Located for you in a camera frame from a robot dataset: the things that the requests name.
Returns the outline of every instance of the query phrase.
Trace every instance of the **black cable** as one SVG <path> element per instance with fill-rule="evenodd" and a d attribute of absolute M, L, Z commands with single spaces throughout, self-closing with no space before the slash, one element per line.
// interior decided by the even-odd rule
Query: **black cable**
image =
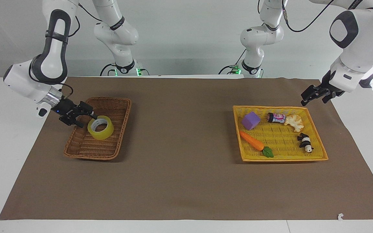
<path fill-rule="evenodd" d="M 235 62 L 234 65 L 237 65 L 237 63 L 238 63 L 238 62 L 240 61 L 240 59 L 243 57 L 243 55 L 244 55 L 244 53 L 245 53 L 246 50 L 247 50 L 247 49 L 244 49 L 244 51 L 243 51 L 243 53 L 241 54 L 240 58 L 238 58 L 238 60 Z"/>
<path fill-rule="evenodd" d="M 149 71 L 148 71 L 147 69 L 141 69 L 141 71 L 146 71 L 146 72 L 148 72 L 148 75 L 150 76 Z"/>
<path fill-rule="evenodd" d="M 227 66 L 225 66 L 224 68 L 222 68 L 222 69 L 221 69 L 221 70 L 219 71 L 219 73 L 218 73 L 218 74 L 220 75 L 220 74 L 221 74 L 221 72 L 222 72 L 222 71 L 224 71 L 224 70 L 225 70 L 225 69 L 227 69 L 227 68 L 230 68 L 230 65 L 227 65 Z"/>
<path fill-rule="evenodd" d="M 111 65 L 114 65 L 114 64 L 111 63 L 111 64 L 107 64 L 107 65 L 105 65 L 105 66 L 103 67 L 102 71 L 100 71 L 100 76 L 102 76 L 103 71 L 105 71 L 105 69 L 108 68 L 108 67 L 111 66 Z"/>
<path fill-rule="evenodd" d="M 309 25 L 307 25 L 305 28 L 303 28 L 302 30 L 294 30 L 293 28 L 290 27 L 289 25 L 289 22 L 287 20 L 287 12 L 286 12 L 286 9 L 284 7 L 284 0 L 281 0 L 281 8 L 283 9 L 283 17 L 284 17 L 284 21 L 286 21 L 286 25 L 287 27 L 291 30 L 291 31 L 294 31 L 294 32 L 302 32 L 302 31 L 305 31 L 308 27 L 310 27 L 310 25 L 312 25 L 313 22 L 316 21 L 316 19 L 324 12 L 324 10 L 326 10 L 326 8 L 328 6 L 330 6 L 331 3 L 333 3 L 333 1 L 335 0 L 331 0 L 324 8 L 323 10 L 315 17 L 315 19 L 312 20 L 311 23 L 309 23 Z"/>
<path fill-rule="evenodd" d="M 94 17 L 90 12 L 88 12 L 88 11 L 84 8 L 84 6 L 83 6 L 82 4 L 79 3 L 79 6 L 80 6 L 82 9 L 84 9 L 84 11 L 87 12 L 91 17 L 93 17 L 93 19 L 96 19 L 97 21 L 103 22 L 102 20 L 100 20 L 100 19 Z"/>
<path fill-rule="evenodd" d="M 72 36 L 76 35 L 76 33 L 80 30 L 80 21 L 79 21 L 79 18 L 77 18 L 77 16 L 76 16 L 76 20 L 77 20 L 77 23 L 78 23 L 79 26 L 78 26 L 77 29 L 74 31 L 74 33 L 71 34 L 71 35 L 69 35 L 68 37 L 72 37 Z"/>
<path fill-rule="evenodd" d="M 43 81 L 40 81 L 40 80 L 37 80 L 37 79 L 33 78 L 31 76 L 31 65 L 32 65 L 32 62 L 30 63 L 30 66 L 28 67 L 28 76 L 30 76 L 30 78 L 33 81 L 36 81 L 37 83 L 48 84 L 48 85 L 60 84 L 60 85 L 64 85 L 64 86 L 70 88 L 71 92 L 70 92 L 70 94 L 68 96 L 65 97 L 65 99 L 67 99 L 68 97 L 70 97 L 74 93 L 74 89 L 70 85 L 68 85 L 68 84 L 65 84 L 65 83 L 56 83 L 56 82 L 43 82 Z"/>
<path fill-rule="evenodd" d="M 259 8 L 259 6 L 260 6 L 260 0 L 259 0 L 259 2 L 257 3 L 257 11 L 259 12 L 259 15 L 260 15 L 260 8 Z"/>
<path fill-rule="evenodd" d="M 109 71 L 107 72 L 107 75 L 108 75 L 108 73 L 109 73 L 110 71 L 116 72 L 115 70 L 109 70 Z M 116 73 L 115 73 L 115 74 L 116 74 Z M 108 76 L 109 76 L 109 75 L 108 75 Z"/>

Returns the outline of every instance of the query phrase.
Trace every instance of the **brown wicker basket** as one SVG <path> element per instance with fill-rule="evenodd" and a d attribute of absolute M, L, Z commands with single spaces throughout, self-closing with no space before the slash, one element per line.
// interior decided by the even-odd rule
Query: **brown wicker basket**
<path fill-rule="evenodd" d="M 74 127 L 65 145 L 64 155 L 70 158 L 92 160 L 110 160 L 116 158 L 129 117 L 130 99 L 95 97 L 88 99 L 87 104 L 93 106 L 96 115 L 104 115 L 111 119 L 114 126 L 113 134 L 105 140 L 94 139 L 87 130 L 87 124 L 91 118 L 89 116 L 80 116 L 79 121 L 85 125 L 83 128 Z M 105 126 L 102 125 L 98 127 L 99 130 L 103 130 L 104 128 Z"/>

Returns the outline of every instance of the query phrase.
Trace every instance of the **yellow plastic basket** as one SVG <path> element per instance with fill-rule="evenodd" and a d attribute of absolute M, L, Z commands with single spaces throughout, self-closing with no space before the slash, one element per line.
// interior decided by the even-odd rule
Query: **yellow plastic basket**
<path fill-rule="evenodd" d="M 238 144 L 240 146 L 241 158 L 246 162 L 298 162 L 298 161 L 324 161 L 328 160 L 327 153 L 320 140 L 319 134 L 313 124 L 311 115 L 307 108 L 291 106 L 233 106 L 235 129 L 237 131 Z M 255 112 L 260 118 L 260 123 L 252 130 L 246 130 L 241 124 L 243 117 Z M 280 123 L 269 123 L 267 114 L 280 113 L 284 115 L 299 115 L 305 125 L 301 133 L 309 135 L 312 147 L 311 153 L 305 152 L 305 148 L 299 148 L 300 141 L 297 136 L 300 133 L 293 132 L 290 125 Z M 271 148 L 274 158 L 268 158 L 262 152 L 254 149 L 248 142 L 240 137 L 239 131 L 244 131 L 255 139 L 261 141 L 265 146 Z"/>

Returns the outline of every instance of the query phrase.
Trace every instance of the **orange carrot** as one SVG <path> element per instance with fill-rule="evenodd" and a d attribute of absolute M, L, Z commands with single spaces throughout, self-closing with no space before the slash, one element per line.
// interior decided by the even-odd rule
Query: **orange carrot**
<path fill-rule="evenodd" d="M 254 147 L 258 151 L 262 151 L 264 149 L 264 144 L 259 140 L 255 139 L 254 137 L 240 131 L 240 136 L 246 140 L 252 147 Z"/>

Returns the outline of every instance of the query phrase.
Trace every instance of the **green indicator light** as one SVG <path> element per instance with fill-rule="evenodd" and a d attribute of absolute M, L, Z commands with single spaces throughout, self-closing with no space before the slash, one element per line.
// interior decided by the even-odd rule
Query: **green indicator light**
<path fill-rule="evenodd" d="M 136 72 L 138 73 L 138 76 L 142 76 L 142 71 L 138 68 L 136 68 Z"/>

